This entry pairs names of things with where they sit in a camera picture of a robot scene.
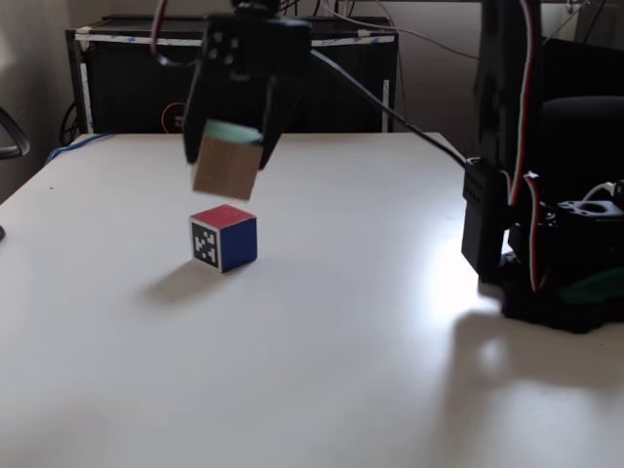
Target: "cube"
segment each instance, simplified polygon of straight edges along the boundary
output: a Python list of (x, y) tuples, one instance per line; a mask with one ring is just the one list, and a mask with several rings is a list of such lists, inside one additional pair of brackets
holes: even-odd
[(193, 258), (225, 273), (257, 258), (255, 216), (231, 205), (190, 217)]

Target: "black chair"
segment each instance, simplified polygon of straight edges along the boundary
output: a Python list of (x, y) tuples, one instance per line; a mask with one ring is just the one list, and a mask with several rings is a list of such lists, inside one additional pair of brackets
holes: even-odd
[[(23, 154), (26, 154), (30, 149), (30, 143), (28, 138), (21, 131), (20, 126), (16, 123), (11, 116), (0, 107), (0, 126), (4, 128), (16, 144), (15, 146), (8, 146), (6, 148), (0, 148), (0, 160), (17, 158)], [(0, 226), (0, 242), (5, 237), (5, 231)]]

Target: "cable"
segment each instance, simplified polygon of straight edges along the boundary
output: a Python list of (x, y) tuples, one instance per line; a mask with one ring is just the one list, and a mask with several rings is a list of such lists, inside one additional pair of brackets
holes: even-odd
[(163, 130), (165, 131), (166, 134), (170, 134), (171, 132), (167, 129), (167, 125), (165, 125), (165, 115), (167, 114), (167, 111), (169, 109), (171, 109), (172, 107), (176, 105), (186, 105), (186, 104), (184, 102), (172, 102), (167, 107), (165, 107), (165, 110), (163, 110), (163, 113), (160, 114), (160, 125), (163, 127)]
[(85, 144), (91, 143), (92, 141), (95, 141), (100, 138), (110, 137), (112, 135), (115, 135), (115, 134), (113, 134), (112, 132), (106, 132), (105, 134), (94, 135), (89, 138), (83, 139), (82, 141), (79, 141), (75, 144), (70, 144), (69, 146), (63, 146), (61, 148), (57, 148), (52, 153), (50, 153), (50, 156), (48, 156), (48, 159), (46, 160), (45, 166), (49, 165), (63, 151), (71, 151), (72, 149), (82, 148)]
[(65, 111), (65, 115), (63, 115), (62, 117), (62, 121), (60, 123), (60, 132), (58, 134), (58, 142), (60, 143), (61, 146), (65, 146), (67, 144), (65, 142), (65, 134), (71, 130), (71, 127), (69, 128), (69, 130), (66, 130), (65, 126), (67, 125), (67, 121), (69, 120), (69, 115), (71, 115), (71, 111), (74, 110), (75, 107), (76, 107), (76, 101), (73, 101), (71, 105), (69, 105), (69, 108)]
[(561, 26), (559, 26), (559, 27), (555, 30), (555, 32), (553, 32), (550, 36), (548, 36), (546, 39), (544, 39), (543, 44), (546, 44), (546, 43), (547, 43), (548, 41), (550, 41), (553, 37), (555, 37), (555, 36), (557, 35), (557, 33), (558, 33), (559, 31), (561, 31), (561, 30), (564, 28), (564, 26), (566, 26), (566, 24), (568, 24), (570, 21), (572, 21), (572, 18), (574, 18), (576, 15), (578, 15), (578, 12), (580, 12), (580, 11), (581, 11), (581, 9), (582, 9), (585, 5), (587, 5), (589, 2), (590, 2), (590, 0), (585, 0), (583, 3), (581, 3), (581, 4), (579, 5), (579, 7), (578, 7), (578, 8), (577, 8), (577, 9), (576, 9), (576, 10), (575, 10), (575, 11), (574, 11), (574, 12), (573, 12), (570, 16), (569, 16), (569, 18), (568, 18), (568, 19), (566, 19), (566, 20), (562, 23), (562, 25), (561, 25)]
[(613, 195), (615, 195), (615, 184), (613, 182), (605, 182), (605, 183), (601, 183), (600, 185), (596, 185), (594, 188), (592, 188), (589, 191), (587, 195), (585, 195), (585, 197), (583, 198), (583, 201), (587, 202), (591, 200), (592, 198), (594, 198), (594, 195), (596, 195), (601, 190), (606, 190), (609, 193), (609, 195), (612, 197)]
[(349, 21), (349, 22), (352, 22), (354, 24), (359, 24), (359, 25), (362, 25), (362, 26), (374, 27), (376, 29), (392, 29), (394, 31), (405, 32), (407, 34), (411, 34), (412, 36), (416, 36), (416, 37), (418, 37), (420, 39), (424, 39), (425, 41), (428, 41), (428, 42), (430, 42), (432, 44), (435, 44), (436, 46), (441, 47), (441, 48), (443, 48), (446, 51), (453, 52), (454, 54), (458, 54), (459, 56), (466, 57), (468, 59), (473, 59), (473, 60), (478, 60), (479, 59), (479, 58), (477, 58), (475, 56), (471, 56), (470, 54), (465, 54), (463, 52), (456, 51), (455, 49), (452, 49), (449, 46), (445, 46), (444, 44), (441, 44), (440, 42), (438, 42), (438, 41), (436, 41), (434, 39), (431, 39), (431, 38), (429, 38), (429, 37), (427, 37), (427, 36), (425, 36), (423, 34), (420, 34), (419, 32), (412, 31), (411, 29), (404, 29), (402, 27), (396, 27), (396, 26), (394, 26), (394, 27), (393, 26), (380, 26), (379, 24), (372, 24), (372, 23), (369, 23), (369, 22), (362, 22), (362, 21), (357, 21), (355, 19), (350, 19), (348, 17), (345, 17), (345, 16), (341, 15), (340, 13), (334, 12), (330, 8), (330, 6), (328, 5), (327, 2), (328, 2), (328, 0), (321, 0), (321, 5), (323, 6), (323, 8), (327, 12), (329, 12), (331, 15), (334, 15), (336, 18), (340, 18), (342, 20)]
[(284, 16), (286, 15), (286, 12), (289, 10), (289, 8), (293, 5), (296, 5), (297, 3), (299, 3), (299, 0), (285, 0), (284, 2), (281, 3), (281, 5), (284, 5), (284, 7), (282, 7), (279, 10), (279, 13), (284, 12)]
[(525, 163), (525, 152), (527, 150), (527, 102), (528, 89), (530, 87), (530, 74), (533, 63), (533, 24), (530, 16), (530, 9), (527, 0), (520, 0), (523, 14), (526, 21), (526, 61), (523, 73), (523, 83), (520, 90), (520, 111), (518, 114), (518, 148), (516, 154), (516, 168), (514, 177), (509, 189), (509, 206), (513, 207), (518, 201), (521, 178), (523, 176), (523, 166)]
[[(353, 3), (351, 4), (351, 12), (353, 12), (355, 1), (356, 0), (353, 0)], [(385, 13), (386, 17), (388, 18), (388, 21), (390, 21), (390, 25), (395, 27), (397, 24), (394, 22), (394, 19), (392, 18), (392, 15), (390, 15), (390, 12), (388, 11), (388, 9), (379, 0), (374, 0), (374, 1), (377, 5), (379, 5), (379, 7), (381, 7), (381, 10), (383, 10), (383, 13)], [(406, 120), (408, 120), (408, 100), (406, 99), (406, 80), (405, 80), (406, 75), (403, 73), (403, 61), (401, 60), (401, 48), (400, 47), (397, 47), (397, 53), (398, 53), (398, 63), (399, 63), (399, 74), (401, 75), (401, 99), (403, 100), (403, 114)]]
[(598, 22), (598, 18), (600, 17), (601, 13), (603, 12), (603, 8), (605, 7), (605, 3), (606, 3), (606, 0), (603, 0), (601, 2), (601, 5), (598, 7), (598, 11), (594, 15), (594, 19), (592, 19), (592, 23), (589, 25), (589, 30), (587, 31), (587, 34), (585, 35), (585, 39), (583, 40), (583, 44), (587, 44), (587, 41), (589, 40), (589, 36), (592, 35), (592, 32), (594, 31), (594, 27), (596, 26), (596, 23)]
[(197, 60), (192, 60), (188, 62), (181, 61), (172, 61), (169, 58), (163, 56), (160, 52), (158, 52), (158, 34), (160, 33), (160, 28), (163, 25), (163, 19), (165, 18), (165, 12), (167, 11), (167, 3), (169, 0), (160, 0), (158, 4), (158, 8), (156, 9), (156, 15), (154, 15), (154, 22), (152, 22), (152, 31), (151, 31), (151, 42), (149, 45), (149, 49), (152, 53), (152, 56), (158, 60), (158, 62), (163, 66), (175, 67), (175, 66), (191, 66), (194, 65)]
[(399, 124), (405, 127), (407, 130), (413, 132), (414, 134), (418, 135), (419, 137), (421, 137), (428, 143), (434, 145), (436, 148), (447, 153), (447, 155), (450, 156), (459, 166), (461, 166), (462, 168), (465, 168), (466, 160), (462, 156), (455, 153), (452, 149), (444, 146), (443, 144), (438, 143), (433, 138), (425, 134), (422, 130), (418, 129), (415, 125), (412, 125), (406, 122), (406, 119), (404, 117), (402, 117), (400, 114), (398, 114), (391, 108), (387, 107), (373, 93), (371, 93), (364, 86), (362, 86), (361, 83), (359, 83), (355, 78), (353, 78), (349, 73), (347, 73), (336, 62), (334, 62), (333, 60), (330, 60), (329, 58), (325, 57), (323, 54), (315, 50), (312, 50), (310, 54), (312, 55), (312, 59), (315, 59), (316, 61), (321, 63), (323, 66), (326, 66), (329, 71), (331, 71), (334, 75), (344, 80), (347, 85), (353, 88), (359, 95), (361, 95), (364, 99), (370, 102), (375, 108), (390, 115), (397, 122), (399, 122)]
[(538, 293), (544, 288), (547, 275), (544, 274), (541, 281), (537, 279), (537, 225), (539, 223), (539, 193), (535, 180), (530, 175), (525, 175), (525, 181), (530, 190), (532, 200), (530, 232), (528, 243), (528, 270), (530, 273), (530, 285), (534, 293)]

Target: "table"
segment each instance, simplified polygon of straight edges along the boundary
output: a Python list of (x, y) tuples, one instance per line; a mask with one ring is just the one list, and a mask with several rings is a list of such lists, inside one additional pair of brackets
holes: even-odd
[(285, 136), (219, 275), (178, 136), (61, 154), (0, 207), (0, 466), (619, 467), (622, 328), (501, 318), (461, 190), (411, 135)]

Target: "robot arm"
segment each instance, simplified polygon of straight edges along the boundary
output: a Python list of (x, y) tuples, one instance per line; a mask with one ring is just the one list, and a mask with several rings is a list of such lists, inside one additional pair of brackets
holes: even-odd
[[(309, 25), (275, 17), (277, 8), (275, 2), (239, 3), (233, 15), (208, 17), (184, 116), (189, 163), (197, 160), (204, 125), (212, 119), (259, 128), (260, 168), (266, 166), (301, 96), (312, 47)], [(256, 91), (265, 95), (260, 121), (237, 121), (245, 112), (232, 109), (233, 98)]]

